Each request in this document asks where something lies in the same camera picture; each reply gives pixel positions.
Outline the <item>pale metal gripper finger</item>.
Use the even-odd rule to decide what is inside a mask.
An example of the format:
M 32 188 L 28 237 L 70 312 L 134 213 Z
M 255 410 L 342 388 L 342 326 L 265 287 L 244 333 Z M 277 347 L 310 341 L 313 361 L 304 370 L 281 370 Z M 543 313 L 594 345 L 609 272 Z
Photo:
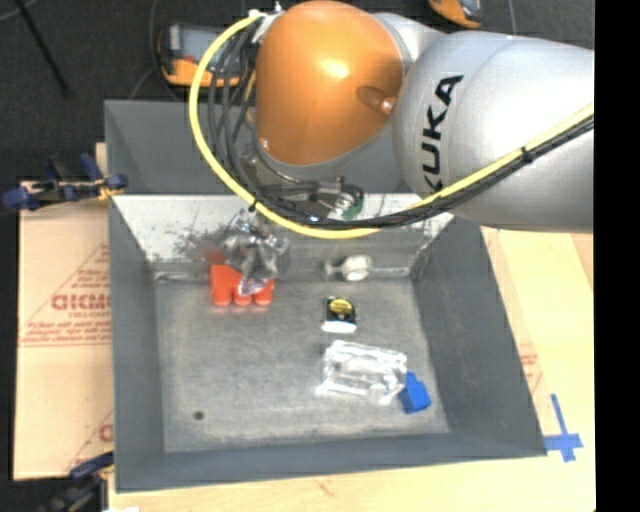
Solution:
M 264 290 L 267 284 L 283 274 L 288 266 L 289 241 L 274 235 L 258 235 L 258 256 L 256 279 L 247 279 L 241 274 L 239 292 L 242 296 Z
M 227 263 L 247 279 L 256 279 L 258 231 L 247 212 L 236 214 L 223 231 Z

